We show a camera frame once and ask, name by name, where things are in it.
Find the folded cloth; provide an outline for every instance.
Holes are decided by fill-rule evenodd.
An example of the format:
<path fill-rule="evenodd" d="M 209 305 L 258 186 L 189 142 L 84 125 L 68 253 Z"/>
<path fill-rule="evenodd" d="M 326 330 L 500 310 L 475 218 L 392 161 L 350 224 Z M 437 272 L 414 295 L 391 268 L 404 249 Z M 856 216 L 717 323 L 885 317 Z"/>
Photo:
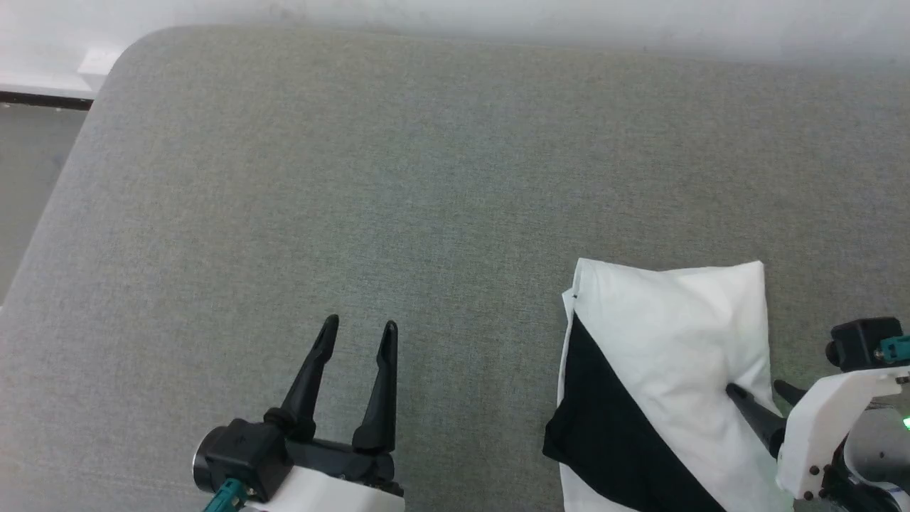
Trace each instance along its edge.
<path fill-rule="evenodd" d="M 544 454 L 567 512 L 778 512 L 793 500 L 724 388 L 771 399 L 763 265 L 579 260 Z"/>

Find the black diagonal stripe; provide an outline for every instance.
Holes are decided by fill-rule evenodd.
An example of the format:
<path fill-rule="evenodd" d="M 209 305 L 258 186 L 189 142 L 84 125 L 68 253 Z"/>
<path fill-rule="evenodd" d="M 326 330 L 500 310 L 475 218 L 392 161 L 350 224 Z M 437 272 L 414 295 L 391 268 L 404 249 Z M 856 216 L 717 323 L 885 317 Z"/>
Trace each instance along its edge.
<path fill-rule="evenodd" d="M 601 496 L 641 512 L 723 512 L 654 430 L 578 316 L 565 394 L 547 424 L 543 454 Z"/>

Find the white fabric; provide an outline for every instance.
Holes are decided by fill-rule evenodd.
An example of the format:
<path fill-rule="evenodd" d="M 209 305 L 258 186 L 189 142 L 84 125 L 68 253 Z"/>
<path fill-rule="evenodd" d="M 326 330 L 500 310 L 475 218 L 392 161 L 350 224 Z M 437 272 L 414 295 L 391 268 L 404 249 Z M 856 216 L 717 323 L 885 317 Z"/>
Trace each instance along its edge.
<path fill-rule="evenodd" d="M 774 482 L 775 461 L 725 392 L 736 383 L 780 414 L 771 397 L 760 261 L 657 272 L 581 259 L 562 299 L 570 324 L 575 312 L 654 429 L 721 507 L 793 509 Z M 632 511 L 567 466 L 560 471 L 566 512 Z"/>

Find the robotic arm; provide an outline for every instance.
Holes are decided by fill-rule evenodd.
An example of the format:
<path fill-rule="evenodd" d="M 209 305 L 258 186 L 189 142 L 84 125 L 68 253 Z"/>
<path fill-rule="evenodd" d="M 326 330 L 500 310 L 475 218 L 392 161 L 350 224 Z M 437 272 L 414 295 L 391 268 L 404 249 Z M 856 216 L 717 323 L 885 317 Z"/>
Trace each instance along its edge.
<path fill-rule="evenodd" d="M 193 458 L 199 489 L 215 493 L 204 512 L 400 512 L 395 481 L 398 327 L 386 324 L 379 371 L 362 424 L 350 445 L 314 438 L 313 412 L 322 371 L 332 356 L 339 318 L 326 319 L 281 407 L 261 423 L 235 419 L 213 429 Z"/>
<path fill-rule="evenodd" d="M 895 318 L 857 320 L 832 330 L 825 352 L 842 374 L 807 392 L 774 389 L 794 406 L 785 420 L 735 384 L 727 394 L 777 458 L 777 485 L 834 510 L 910 512 L 910 433 L 901 415 L 873 400 L 910 382 L 910 336 Z"/>

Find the gray floor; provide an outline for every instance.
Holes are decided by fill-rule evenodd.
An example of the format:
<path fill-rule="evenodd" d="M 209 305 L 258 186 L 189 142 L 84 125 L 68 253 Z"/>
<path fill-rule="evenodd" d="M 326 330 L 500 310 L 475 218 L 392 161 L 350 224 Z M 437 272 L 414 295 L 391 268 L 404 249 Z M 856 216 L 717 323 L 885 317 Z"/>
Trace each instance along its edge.
<path fill-rule="evenodd" d="M 86 112 L 0 104 L 0 304 Z"/>

